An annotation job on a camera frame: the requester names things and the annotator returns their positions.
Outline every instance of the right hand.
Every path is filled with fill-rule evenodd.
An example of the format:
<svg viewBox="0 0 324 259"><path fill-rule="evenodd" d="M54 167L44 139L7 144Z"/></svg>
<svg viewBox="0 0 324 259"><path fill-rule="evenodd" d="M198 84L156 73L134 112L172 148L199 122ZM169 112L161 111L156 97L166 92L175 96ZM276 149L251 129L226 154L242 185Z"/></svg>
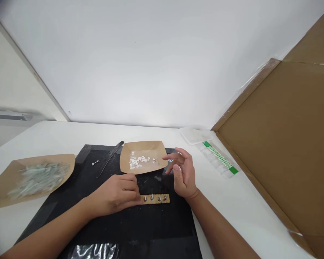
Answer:
<svg viewBox="0 0 324 259"><path fill-rule="evenodd" d="M198 188L195 186L195 171L192 156L184 149L176 147L175 150L178 153L172 153L162 157L163 160L173 159L166 174L170 174L173 169L175 192L185 199L192 199L199 193Z"/></svg>
<svg viewBox="0 0 324 259"><path fill-rule="evenodd" d="M84 198L91 218L105 216L143 204L134 174L113 175Z"/></svg>

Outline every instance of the green label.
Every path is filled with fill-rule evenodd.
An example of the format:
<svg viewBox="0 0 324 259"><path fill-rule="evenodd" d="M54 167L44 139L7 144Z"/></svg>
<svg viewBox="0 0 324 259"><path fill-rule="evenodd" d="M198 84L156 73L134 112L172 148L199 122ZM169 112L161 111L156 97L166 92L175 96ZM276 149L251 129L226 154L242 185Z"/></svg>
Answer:
<svg viewBox="0 0 324 259"><path fill-rule="evenodd" d="M226 168L228 168L233 174L236 174L238 172L238 170L231 165L231 163L228 162L227 159L224 158L224 156L222 156L216 149L214 149L213 146L211 146L209 144L209 142L205 141L203 142L204 146L206 146L208 148L208 150L210 150L216 157L218 160L220 160L222 162L222 164L224 164L226 166Z"/></svg>
<svg viewBox="0 0 324 259"><path fill-rule="evenodd" d="M207 141L203 142L203 144L204 144L206 147L210 147L210 146L211 146Z"/></svg>

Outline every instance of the metal screw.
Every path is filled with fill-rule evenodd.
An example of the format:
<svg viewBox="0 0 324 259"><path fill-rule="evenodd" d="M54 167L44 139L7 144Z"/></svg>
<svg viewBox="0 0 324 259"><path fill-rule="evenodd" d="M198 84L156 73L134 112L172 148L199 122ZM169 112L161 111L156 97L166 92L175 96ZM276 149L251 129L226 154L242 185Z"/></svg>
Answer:
<svg viewBox="0 0 324 259"><path fill-rule="evenodd" d="M98 163L98 162L100 162L100 160L97 159L96 162L93 162L93 163L91 163L91 164L94 165L94 164L96 164L96 163Z"/></svg>

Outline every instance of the white wall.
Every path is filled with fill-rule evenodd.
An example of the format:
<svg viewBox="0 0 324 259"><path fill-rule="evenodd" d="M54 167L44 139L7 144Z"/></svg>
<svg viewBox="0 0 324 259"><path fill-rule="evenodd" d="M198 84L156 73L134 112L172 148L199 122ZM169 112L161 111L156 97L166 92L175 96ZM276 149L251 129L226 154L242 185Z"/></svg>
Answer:
<svg viewBox="0 0 324 259"><path fill-rule="evenodd" d="M0 1L0 21L73 121L211 128L324 0Z"/></svg>
<svg viewBox="0 0 324 259"><path fill-rule="evenodd" d="M1 32L0 110L32 112L48 120L66 121Z"/></svg>
<svg viewBox="0 0 324 259"><path fill-rule="evenodd" d="M0 119L0 146L43 120L66 121L0 27L0 110L31 112L31 121Z"/></svg>

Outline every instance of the table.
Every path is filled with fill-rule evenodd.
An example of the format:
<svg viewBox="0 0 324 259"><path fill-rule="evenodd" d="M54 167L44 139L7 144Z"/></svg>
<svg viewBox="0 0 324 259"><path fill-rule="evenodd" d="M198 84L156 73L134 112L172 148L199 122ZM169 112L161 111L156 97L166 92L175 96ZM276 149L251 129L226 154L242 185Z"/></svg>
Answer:
<svg viewBox="0 0 324 259"><path fill-rule="evenodd" d="M292 240L243 172L228 180L223 178L195 146L187 145L178 129L43 121L0 147L0 174L12 160L53 154L77 155L85 144L115 146L122 140L162 140L166 148L186 149L193 156L197 187L262 259L310 258ZM215 135L212 142L230 156ZM46 198L0 208L0 255L13 246ZM193 218L203 258L213 258L194 215Z"/></svg>

